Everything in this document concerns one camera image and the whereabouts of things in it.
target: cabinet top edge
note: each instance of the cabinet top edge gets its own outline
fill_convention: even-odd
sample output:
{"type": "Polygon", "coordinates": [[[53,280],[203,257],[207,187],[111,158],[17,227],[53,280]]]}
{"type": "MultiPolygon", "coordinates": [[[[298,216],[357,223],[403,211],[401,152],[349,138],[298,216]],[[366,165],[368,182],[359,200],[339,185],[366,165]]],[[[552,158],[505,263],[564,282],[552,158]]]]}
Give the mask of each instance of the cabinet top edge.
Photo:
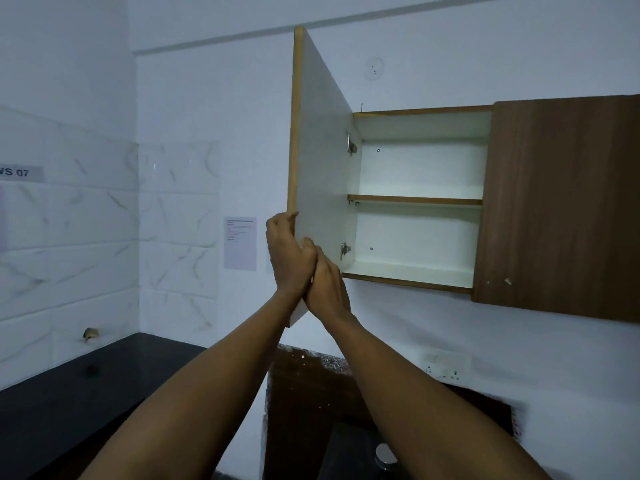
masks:
{"type": "Polygon", "coordinates": [[[393,111],[354,112],[354,118],[368,118],[371,116],[408,116],[411,114],[444,114],[448,112],[491,112],[493,104],[481,106],[450,106],[428,107],[421,109],[396,109],[393,111]]]}

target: person's right arm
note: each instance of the person's right arm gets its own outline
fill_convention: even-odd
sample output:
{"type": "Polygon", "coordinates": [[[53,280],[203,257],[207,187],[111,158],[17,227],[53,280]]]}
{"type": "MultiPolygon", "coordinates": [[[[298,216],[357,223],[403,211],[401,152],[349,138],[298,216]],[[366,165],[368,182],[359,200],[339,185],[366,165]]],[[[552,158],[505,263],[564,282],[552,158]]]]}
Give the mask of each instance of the person's right arm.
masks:
{"type": "Polygon", "coordinates": [[[368,332],[318,248],[309,310],[333,336],[380,433],[413,478],[549,480],[494,421],[368,332]]]}

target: electrical socket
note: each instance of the electrical socket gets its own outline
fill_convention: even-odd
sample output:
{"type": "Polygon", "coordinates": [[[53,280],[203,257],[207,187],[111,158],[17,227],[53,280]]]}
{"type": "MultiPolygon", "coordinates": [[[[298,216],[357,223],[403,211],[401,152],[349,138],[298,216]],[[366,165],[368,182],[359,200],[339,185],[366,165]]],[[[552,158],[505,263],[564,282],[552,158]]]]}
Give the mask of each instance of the electrical socket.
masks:
{"type": "Polygon", "coordinates": [[[471,355],[423,347],[418,367],[441,382],[469,386],[471,355]]]}

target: hinge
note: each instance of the hinge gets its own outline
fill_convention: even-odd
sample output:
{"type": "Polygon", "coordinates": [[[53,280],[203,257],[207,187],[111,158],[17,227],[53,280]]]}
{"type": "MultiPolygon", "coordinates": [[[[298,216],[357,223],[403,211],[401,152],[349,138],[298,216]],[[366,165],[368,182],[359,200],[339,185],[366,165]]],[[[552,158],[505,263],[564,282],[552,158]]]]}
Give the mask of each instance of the hinge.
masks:
{"type": "Polygon", "coordinates": [[[351,133],[347,133],[347,152],[348,154],[358,152],[358,147],[351,141],[351,133]]]}
{"type": "Polygon", "coordinates": [[[343,242],[340,246],[340,261],[342,261],[342,256],[347,254],[351,250],[351,246],[347,246],[346,242],[343,242]]]}

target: white marble tiled wall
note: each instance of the white marble tiled wall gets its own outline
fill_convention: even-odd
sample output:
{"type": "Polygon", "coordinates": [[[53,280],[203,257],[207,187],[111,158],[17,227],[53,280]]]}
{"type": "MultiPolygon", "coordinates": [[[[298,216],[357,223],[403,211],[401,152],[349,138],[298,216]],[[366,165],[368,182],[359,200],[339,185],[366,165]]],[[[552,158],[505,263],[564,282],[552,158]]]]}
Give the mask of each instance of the white marble tiled wall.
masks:
{"type": "Polygon", "coordinates": [[[138,330],[138,145],[0,107],[0,389],[138,330]],[[100,337],[85,341],[87,327],[100,337]]]}
{"type": "Polygon", "coordinates": [[[140,327],[217,340],[217,142],[140,144],[140,327]]]}

